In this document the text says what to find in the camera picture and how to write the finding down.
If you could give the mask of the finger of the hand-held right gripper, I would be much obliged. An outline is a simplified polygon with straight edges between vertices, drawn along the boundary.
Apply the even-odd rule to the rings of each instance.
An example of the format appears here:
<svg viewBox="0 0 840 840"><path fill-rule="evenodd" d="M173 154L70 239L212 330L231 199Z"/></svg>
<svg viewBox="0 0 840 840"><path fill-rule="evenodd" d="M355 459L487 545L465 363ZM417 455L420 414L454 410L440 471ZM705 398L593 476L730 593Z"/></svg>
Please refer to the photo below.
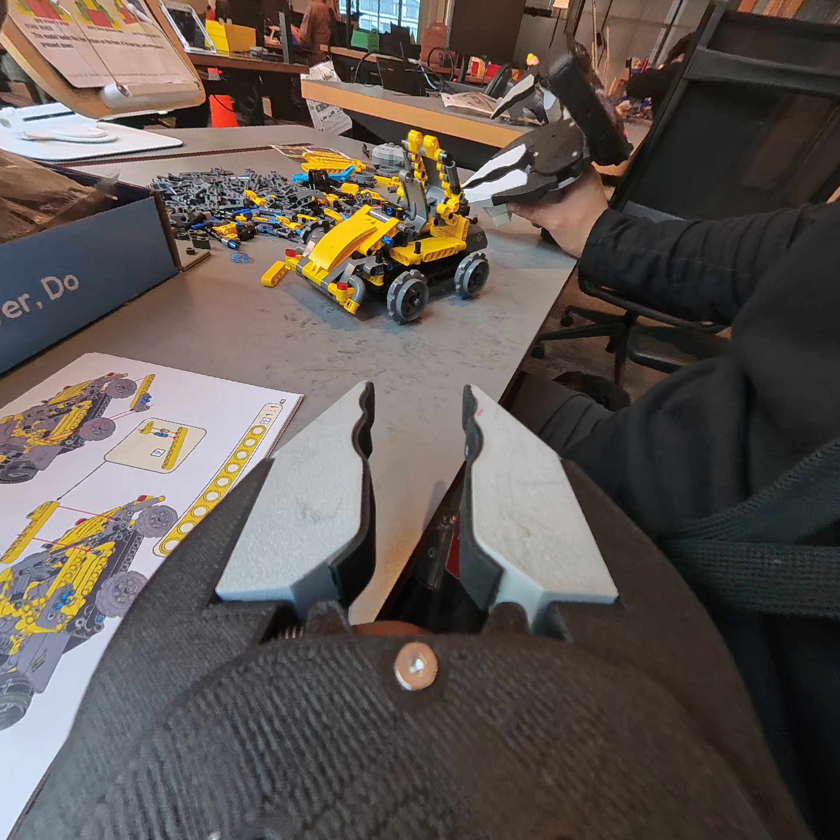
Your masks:
<svg viewBox="0 0 840 840"><path fill-rule="evenodd" d="M508 204L526 182L525 175L505 175L480 186L480 207L489 215L494 225L500 227L511 221Z"/></svg>
<svg viewBox="0 0 840 840"><path fill-rule="evenodd" d="M516 144L483 164L463 184L465 197L493 197L525 186L528 178L529 150Z"/></svg>

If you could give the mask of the person's black jacket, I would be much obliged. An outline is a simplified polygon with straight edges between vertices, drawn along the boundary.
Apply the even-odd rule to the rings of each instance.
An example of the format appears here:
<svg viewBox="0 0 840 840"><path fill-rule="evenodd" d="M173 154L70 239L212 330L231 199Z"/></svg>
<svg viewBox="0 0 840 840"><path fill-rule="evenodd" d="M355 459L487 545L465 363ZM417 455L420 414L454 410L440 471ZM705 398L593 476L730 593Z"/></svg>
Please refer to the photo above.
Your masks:
<svg viewBox="0 0 840 840"><path fill-rule="evenodd" d="M592 478L679 568L818 838L838 838L838 280L825 246L763 280L728 347L624 416Z"/></svg>

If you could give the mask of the black white gripper device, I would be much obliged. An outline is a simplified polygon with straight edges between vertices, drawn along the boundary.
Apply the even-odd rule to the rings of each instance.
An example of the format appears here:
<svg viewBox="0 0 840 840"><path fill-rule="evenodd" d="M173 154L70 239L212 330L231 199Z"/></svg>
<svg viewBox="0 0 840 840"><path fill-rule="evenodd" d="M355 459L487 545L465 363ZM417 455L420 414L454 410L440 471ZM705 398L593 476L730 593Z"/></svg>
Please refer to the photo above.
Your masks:
<svg viewBox="0 0 840 840"><path fill-rule="evenodd" d="M570 119L571 113L563 105L550 85L548 72L536 68L497 101L490 120L538 127Z"/></svg>

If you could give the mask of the clear acrylic sign holder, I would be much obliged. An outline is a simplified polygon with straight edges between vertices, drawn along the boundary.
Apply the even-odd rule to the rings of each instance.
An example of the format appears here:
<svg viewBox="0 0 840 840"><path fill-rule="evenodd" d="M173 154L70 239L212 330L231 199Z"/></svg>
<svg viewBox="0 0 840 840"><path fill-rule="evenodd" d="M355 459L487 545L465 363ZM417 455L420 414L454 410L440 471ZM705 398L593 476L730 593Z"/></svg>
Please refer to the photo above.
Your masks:
<svg viewBox="0 0 840 840"><path fill-rule="evenodd" d="M160 1L160 6L175 29L185 52L206 56L217 54L217 48L193 5L176 1Z"/></svg>

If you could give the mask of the pile of building pieces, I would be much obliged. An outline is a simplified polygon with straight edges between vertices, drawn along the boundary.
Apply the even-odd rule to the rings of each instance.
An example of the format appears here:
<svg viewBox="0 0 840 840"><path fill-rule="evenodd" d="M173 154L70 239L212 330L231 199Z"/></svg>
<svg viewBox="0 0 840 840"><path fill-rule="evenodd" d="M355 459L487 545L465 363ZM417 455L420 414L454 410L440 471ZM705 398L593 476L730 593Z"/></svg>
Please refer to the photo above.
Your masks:
<svg viewBox="0 0 840 840"><path fill-rule="evenodd" d="M380 207L396 200L398 173L376 174L364 147L360 159L352 158L364 161L368 170L328 192L295 184L291 179L302 172L301 163L284 155L298 166L294 174L253 169L236 173L214 166L158 176L150 189L162 200L186 256L198 256L212 245L223 247L228 257L235 251L248 254L247 244L259 237L306 249L363 205Z"/></svg>

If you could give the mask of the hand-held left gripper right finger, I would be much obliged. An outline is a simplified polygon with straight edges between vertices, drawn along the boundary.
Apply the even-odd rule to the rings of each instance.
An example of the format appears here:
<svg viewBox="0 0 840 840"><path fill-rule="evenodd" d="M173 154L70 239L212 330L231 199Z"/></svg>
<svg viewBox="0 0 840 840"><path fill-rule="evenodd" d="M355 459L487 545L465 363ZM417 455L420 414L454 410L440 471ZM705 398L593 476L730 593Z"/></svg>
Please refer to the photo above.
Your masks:
<svg viewBox="0 0 840 840"><path fill-rule="evenodd" d="M489 613L522 608L541 633L554 603L612 606L616 584L560 457L475 385L463 391L459 580Z"/></svg>

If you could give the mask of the white paper sheet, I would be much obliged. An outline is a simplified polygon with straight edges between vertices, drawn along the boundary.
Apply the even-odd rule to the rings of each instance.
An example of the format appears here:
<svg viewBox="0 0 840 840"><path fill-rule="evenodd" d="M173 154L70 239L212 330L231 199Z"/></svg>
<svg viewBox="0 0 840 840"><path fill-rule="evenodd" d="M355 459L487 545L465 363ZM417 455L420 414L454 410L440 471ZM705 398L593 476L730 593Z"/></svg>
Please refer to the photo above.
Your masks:
<svg viewBox="0 0 840 840"><path fill-rule="evenodd" d="M446 110L471 114L482 119L493 119L500 101L478 91L441 92L439 97Z"/></svg>

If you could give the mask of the stack of long yellow beams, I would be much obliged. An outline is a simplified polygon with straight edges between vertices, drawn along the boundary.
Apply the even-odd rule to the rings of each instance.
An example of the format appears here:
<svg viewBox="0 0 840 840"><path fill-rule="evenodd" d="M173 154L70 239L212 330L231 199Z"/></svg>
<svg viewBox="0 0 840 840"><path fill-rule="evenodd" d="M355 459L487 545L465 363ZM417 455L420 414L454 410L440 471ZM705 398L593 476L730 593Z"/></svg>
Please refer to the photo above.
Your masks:
<svg viewBox="0 0 840 840"><path fill-rule="evenodd" d="M345 172L353 167L356 173L366 172L368 166L364 161L356 160L335 150L306 149L302 152L300 164L303 172L325 171L330 174Z"/></svg>

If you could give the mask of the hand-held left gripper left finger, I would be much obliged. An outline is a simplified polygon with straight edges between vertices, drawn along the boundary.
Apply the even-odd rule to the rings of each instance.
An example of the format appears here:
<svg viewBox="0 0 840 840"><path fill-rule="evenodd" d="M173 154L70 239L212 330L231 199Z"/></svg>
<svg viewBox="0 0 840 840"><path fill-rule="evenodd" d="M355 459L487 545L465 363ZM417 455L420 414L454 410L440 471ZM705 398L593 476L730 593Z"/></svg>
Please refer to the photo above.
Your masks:
<svg viewBox="0 0 840 840"><path fill-rule="evenodd" d="M221 600L284 602L299 620L319 602L351 607L375 570L374 420L374 384L362 381L269 458Z"/></svg>

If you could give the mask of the wood-edged far desk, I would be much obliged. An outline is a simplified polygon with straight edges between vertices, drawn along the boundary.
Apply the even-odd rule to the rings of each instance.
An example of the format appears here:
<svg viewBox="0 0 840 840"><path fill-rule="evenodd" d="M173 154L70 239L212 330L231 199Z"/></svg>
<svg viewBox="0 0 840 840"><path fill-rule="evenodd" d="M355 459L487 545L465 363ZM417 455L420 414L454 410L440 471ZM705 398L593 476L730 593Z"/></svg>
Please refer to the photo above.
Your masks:
<svg viewBox="0 0 840 840"><path fill-rule="evenodd" d="M448 151L468 158L494 154L518 140L529 127L511 125L446 108L440 98L407 96L360 83L301 79L302 96L345 111L353 121L384 140L409 130L436 136Z"/></svg>

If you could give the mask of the person's right hand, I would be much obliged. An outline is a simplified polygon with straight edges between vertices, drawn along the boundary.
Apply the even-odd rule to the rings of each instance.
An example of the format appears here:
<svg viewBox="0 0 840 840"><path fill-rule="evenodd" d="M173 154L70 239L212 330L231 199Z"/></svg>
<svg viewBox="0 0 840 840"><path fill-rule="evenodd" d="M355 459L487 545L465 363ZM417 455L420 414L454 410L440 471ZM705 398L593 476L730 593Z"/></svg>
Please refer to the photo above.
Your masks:
<svg viewBox="0 0 840 840"><path fill-rule="evenodd" d="M508 210L543 228L568 256L579 259L595 223L608 208L602 178L593 165L553 200L509 203Z"/></svg>

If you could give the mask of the blue cardboard kit box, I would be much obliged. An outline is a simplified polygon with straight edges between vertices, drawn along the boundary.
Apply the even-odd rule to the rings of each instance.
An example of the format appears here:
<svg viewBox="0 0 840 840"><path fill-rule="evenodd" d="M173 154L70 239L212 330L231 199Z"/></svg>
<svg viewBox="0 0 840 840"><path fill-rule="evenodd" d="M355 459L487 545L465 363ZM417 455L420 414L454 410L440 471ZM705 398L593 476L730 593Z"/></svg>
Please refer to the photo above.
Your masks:
<svg viewBox="0 0 840 840"><path fill-rule="evenodd" d="M111 177L42 165L79 182ZM2 373L181 270L162 200L115 179L111 209L1 245Z"/></svg>

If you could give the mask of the yellow storage bin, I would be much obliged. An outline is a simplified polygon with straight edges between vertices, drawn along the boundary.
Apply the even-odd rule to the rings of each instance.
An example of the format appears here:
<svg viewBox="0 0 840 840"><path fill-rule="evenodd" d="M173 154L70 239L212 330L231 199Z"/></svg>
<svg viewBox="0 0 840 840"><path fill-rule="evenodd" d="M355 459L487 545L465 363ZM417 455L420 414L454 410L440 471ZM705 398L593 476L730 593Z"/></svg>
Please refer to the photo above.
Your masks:
<svg viewBox="0 0 840 840"><path fill-rule="evenodd" d="M251 27L221 23L207 19L204 22L206 33L217 52L230 54L248 54L257 47L257 32Z"/></svg>

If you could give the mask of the yellow toy construction vehicle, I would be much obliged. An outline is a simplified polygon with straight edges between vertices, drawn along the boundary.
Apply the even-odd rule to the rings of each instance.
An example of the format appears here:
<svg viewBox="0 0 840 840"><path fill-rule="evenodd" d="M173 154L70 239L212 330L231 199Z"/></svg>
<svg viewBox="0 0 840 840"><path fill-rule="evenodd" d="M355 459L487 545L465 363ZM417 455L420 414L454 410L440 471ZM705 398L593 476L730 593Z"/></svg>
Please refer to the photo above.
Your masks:
<svg viewBox="0 0 840 840"><path fill-rule="evenodd" d="M464 300L485 289L487 236L469 217L455 159L417 130L402 147L400 200L364 203L314 245L288 249L273 282L293 272L351 314L377 292L400 325L420 318L432 287L452 284Z"/></svg>

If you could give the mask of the large paned window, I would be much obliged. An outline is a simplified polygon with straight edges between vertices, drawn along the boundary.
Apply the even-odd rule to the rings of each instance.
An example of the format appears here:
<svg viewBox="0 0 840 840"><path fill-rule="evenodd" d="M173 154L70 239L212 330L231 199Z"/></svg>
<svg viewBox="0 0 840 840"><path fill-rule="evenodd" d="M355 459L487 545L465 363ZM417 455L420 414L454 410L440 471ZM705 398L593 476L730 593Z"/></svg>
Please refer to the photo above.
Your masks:
<svg viewBox="0 0 840 840"><path fill-rule="evenodd" d="M359 13L362 30L390 32L393 26L408 29L417 36L420 1L353 1L353 11Z"/></svg>

